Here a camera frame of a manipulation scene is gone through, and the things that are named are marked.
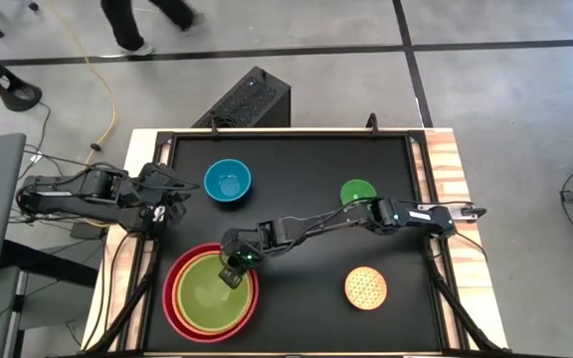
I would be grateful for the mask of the black computer tower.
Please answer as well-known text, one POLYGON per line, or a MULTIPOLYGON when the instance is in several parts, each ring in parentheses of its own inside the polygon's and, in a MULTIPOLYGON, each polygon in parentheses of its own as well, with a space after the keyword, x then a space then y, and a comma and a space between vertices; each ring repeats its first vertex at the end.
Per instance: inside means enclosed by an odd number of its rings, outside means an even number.
POLYGON ((193 125, 211 128, 290 127, 291 86, 259 67, 251 68, 193 125))

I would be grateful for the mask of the blue bowl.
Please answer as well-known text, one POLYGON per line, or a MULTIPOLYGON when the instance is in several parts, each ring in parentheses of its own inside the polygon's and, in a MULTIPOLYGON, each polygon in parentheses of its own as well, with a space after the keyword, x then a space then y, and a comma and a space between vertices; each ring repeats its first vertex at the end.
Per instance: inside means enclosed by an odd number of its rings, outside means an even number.
POLYGON ((209 166, 204 174, 203 188, 207 195, 221 203, 231 203, 246 196, 252 186, 249 167, 237 159, 221 159, 209 166))

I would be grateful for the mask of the black metal table frame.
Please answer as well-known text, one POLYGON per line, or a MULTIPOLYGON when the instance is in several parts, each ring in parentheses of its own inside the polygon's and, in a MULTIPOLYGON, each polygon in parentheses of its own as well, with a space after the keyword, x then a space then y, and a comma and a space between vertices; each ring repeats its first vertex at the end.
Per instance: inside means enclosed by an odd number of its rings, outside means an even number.
MULTIPOLYGON (((469 198, 469 188, 464 174, 460 153, 457 148, 454 133, 448 128, 433 129, 383 129, 377 135, 372 135, 368 128, 227 128, 218 136, 212 135, 206 129, 136 129, 129 141, 124 166, 130 173, 137 173, 141 167, 150 161, 161 161, 173 166, 177 142, 182 138, 208 139, 213 141, 230 139, 299 139, 299 138, 374 138, 385 139, 401 137, 405 140, 414 179, 415 196, 411 200, 418 201, 465 201, 469 198)), ((154 277, 156 286, 161 286, 166 273, 160 272, 160 263, 154 277)), ((455 320, 451 310, 430 287, 435 322, 439 334, 439 348, 459 347, 468 344, 468 339, 462 334, 460 324, 455 320)), ((154 290, 143 298, 136 306, 132 320, 121 339, 112 345, 112 350, 123 356, 138 355, 186 355, 198 354, 215 356, 217 354, 232 355, 270 355, 284 357, 351 353, 382 355, 386 353, 415 353, 434 351, 400 351, 400 352, 310 352, 310 353, 280 353, 280 352, 149 352, 145 348, 149 328, 152 301, 160 296, 159 290, 154 290)))

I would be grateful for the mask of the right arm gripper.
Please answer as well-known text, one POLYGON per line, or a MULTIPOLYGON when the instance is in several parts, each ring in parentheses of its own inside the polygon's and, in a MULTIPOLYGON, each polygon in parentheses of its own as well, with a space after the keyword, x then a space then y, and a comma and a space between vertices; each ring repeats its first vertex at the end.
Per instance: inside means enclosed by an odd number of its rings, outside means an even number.
POLYGON ((242 276, 238 272, 254 269, 263 260, 261 236, 256 229, 229 229, 221 240, 219 259, 223 269, 219 278, 232 289, 237 288, 242 276))

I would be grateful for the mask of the black table mat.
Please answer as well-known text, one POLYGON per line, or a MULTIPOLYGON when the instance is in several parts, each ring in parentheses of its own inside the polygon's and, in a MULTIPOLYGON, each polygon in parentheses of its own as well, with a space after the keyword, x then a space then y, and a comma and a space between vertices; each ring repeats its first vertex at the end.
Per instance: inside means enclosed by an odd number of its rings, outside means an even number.
MULTIPOLYGON (((366 180, 391 199, 415 196, 401 137, 182 138, 172 164, 183 180, 200 184, 209 166, 221 159, 237 159, 250 168, 249 199, 223 206, 203 190, 193 192, 182 222, 162 237, 161 273, 193 247, 219 242, 228 229, 333 211, 341 204, 341 186, 351 179, 366 180)), ((161 297, 155 296, 146 350, 310 353, 439 348, 422 243, 412 231, 392 237, 361 228, 331 232, 264 262, 258 275, 258 305, 248 323, 233 337, 211 345, 179 335, 166 319, 161 297), (387 297, 374 310, 358 309, 345 296, 345 278, 358 267, 378 270, 387 282, 387 297)))

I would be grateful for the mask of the person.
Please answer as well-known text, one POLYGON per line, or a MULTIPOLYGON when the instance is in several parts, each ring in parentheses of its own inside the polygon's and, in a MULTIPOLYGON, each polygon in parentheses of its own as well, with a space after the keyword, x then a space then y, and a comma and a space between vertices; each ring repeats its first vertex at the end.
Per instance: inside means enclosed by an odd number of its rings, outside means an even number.
MULTIPOLYGON (((197 29, 204 22, 204 15, 197 12, 185 0, 147 0, 157 7, 183 33, 197 29)), ((152 46, 139 33, 132 0, 100 0, 100 7, 108 20, 114 38, 128 56, 148 56, 152 46)))

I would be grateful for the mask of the black floor beam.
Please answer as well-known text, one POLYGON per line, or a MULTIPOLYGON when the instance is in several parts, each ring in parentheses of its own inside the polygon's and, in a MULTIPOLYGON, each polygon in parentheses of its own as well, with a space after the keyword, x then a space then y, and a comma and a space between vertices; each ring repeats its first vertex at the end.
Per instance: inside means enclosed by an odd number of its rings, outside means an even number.
POLYGON ((96 284, 97 270, 85 264, 76 263, 47 254, 28 246, 5 240, 0 254, 0 269, 15 267, 22 271, 48 276, 86 287, 96 284))

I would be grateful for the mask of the small green bowl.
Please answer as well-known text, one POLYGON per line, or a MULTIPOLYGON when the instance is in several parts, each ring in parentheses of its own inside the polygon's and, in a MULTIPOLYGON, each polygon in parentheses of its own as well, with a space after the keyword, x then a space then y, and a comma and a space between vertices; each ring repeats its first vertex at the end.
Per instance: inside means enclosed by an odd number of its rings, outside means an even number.
POLYGON ((340 190, 340 201, 346 205, 357 199, 373 198, 377 196, 375 187, 363 179, 351 179, 345 182, 340 190))

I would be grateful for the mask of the lime green bowl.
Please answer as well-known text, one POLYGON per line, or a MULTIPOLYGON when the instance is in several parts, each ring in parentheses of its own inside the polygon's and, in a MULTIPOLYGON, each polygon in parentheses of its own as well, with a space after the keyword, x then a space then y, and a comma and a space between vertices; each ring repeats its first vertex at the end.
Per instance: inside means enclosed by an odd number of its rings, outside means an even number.
POLYGON ((236 288, 219 277, 223 269, 217 251, 187 263, 176 278, 177 312, 196 330, 221 333, 238 324, 251 308, 253 283, 245 273, 236 288))

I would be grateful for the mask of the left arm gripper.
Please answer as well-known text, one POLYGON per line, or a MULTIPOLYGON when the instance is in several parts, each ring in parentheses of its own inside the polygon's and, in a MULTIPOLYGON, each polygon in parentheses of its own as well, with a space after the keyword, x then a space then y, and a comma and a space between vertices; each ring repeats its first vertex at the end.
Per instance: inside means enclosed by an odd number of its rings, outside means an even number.
POLYGON ((137 177, 138 202, 145 205, 160 205, 153 211, 152 222, 164 223, 169 205, 169 220, 178 222, 187 210, 183 204, 190 198, 190 185, 175 176, 175 172, 163 164, 145 164, 137 177))

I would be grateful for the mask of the orange patterned bowl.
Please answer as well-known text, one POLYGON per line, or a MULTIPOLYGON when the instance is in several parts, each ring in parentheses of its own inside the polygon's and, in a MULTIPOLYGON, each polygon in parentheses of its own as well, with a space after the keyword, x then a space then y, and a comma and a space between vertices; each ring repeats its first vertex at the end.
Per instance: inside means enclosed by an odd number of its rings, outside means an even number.
POLYGON ((375 268, 355 268, 344 281, 347 300, 361 310, 374 310, 380 307, 387 297, 387 292, 387 282, 375 268))

